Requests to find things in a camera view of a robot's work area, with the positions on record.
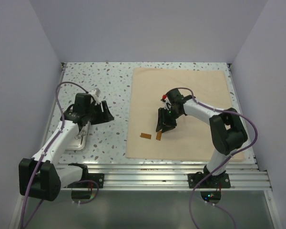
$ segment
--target wooden board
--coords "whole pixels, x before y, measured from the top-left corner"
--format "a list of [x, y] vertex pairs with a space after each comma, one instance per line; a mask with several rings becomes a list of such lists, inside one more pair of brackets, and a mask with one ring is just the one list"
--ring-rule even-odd
[[[202, 102], [227, 109], [232, 106], [222, 71], [135, 68], [133, 72], [126, 157], [163, 160], [208, 161], [214, 151], [209, 125], [182, 115], [174, 130], [156, 140], [158, 108], [162, 95], [175, 87], [189, 87]], [[189, 92], [180, 90], [184, 96]], [[151, 134], [151, 139], [140, 137]], [[241, 161], [239, 153], [231, 160]]]

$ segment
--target beige mat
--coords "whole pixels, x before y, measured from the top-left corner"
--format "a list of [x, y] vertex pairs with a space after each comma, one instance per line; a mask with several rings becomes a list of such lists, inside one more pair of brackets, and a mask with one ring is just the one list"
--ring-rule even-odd
[[[164, 160], [210, 160], [214, 151], [209, 125], [182, 115], [174, 130], [156, 140], [158, 108], [162, 95], [175, 87], [189, 87], [202, 102], [219, 108], [232, 106], [222, 71], [167, 70], [135, 68], [133, 72], [126, 157]], [[184, 96], [189, 92], [180, 90]], [[151, 139], [140, 137], [151, 134]], [[244, 154], [232, 160], [240, 161]]]

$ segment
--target brown rectangular piece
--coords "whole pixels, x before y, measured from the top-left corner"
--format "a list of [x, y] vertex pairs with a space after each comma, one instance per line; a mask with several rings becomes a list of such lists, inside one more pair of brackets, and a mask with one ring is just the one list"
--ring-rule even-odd
[[157, 132], [156, 140], [161, 141], [161, 136], [162, 136], [162, 131], [160, 130]]
[[151, 138], [152, 138], [152, 135], [145, 134], [145, 133], [141, 133], [140, 137], [142, 137], [142, 138], [147, 138], [147, 139], [151, 139]]
[[[127, 133], [128, 158], [160, 160], [209, 161], [214, 151], [210, 126], [192, 116], [180, 116], [177, 127], [162, 133], [161, 141], [148, 143], [140, 133], [156, 134], [160, 101], [170, 89], [188, 87], [201, 102], [227, 109], [232, 106], [223, 71], [192, 71], [175, 69], [135, 68], [133, 72]], [[180, 90], [184, 96], [189, 92]], [[239, 153], [231, 160], [242, 161]]]

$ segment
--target cardboard piece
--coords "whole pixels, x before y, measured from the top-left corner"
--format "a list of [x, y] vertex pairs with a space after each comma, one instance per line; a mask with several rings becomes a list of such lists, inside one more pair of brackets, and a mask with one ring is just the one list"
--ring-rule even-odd
[[[214, 146], [209, 125], [182, 115], [174, 130], [162, 134], [156, 140], [160, 99], [172, 88], [188, 87], [202, 102], [218, 108], [232, 106], [229, 90], [222, 71], [167, 70], [135, 68], [133, 72], [126, 157], [163, 160], [210, 160]], [[180, 90], [184, 96], [187, 90]], [[140, 137], [152, 135], [151, 140]], [[239, 153], [231, 160], [242, 161]]]

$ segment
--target speckled tabletop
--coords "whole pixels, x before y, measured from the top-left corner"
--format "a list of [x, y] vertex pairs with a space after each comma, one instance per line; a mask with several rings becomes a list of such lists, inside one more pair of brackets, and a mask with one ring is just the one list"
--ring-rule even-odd
[[[125, 157], [128, 129], [128, 116], [132, 86], [132, 75], [135, 67], [188, 69], [195, 71], [222, 70], [225, 73], [233, 107], [239, 111], [239, 105], [226, 63], [206, 62], [69, 62], [63, 81], [80, 84], [86, 90], [99, 88], [100, 98], [106, 100], [113, 122], [90, 126], [86, 145], [83, 150], [67, 150], [60, 159], [60, 164], [192, 164], [193, 161], [165, 161], [130, 159]], [[74, 85], [63, 85], [59, 100], [63, 108], [74, 102], [75, 94], [81, 89]], [[56, 106], [47, 131], [47, 139], [52, 135], [60, 118]], [[254, 164], [253, 151], [245, 152], [242, 164]]]

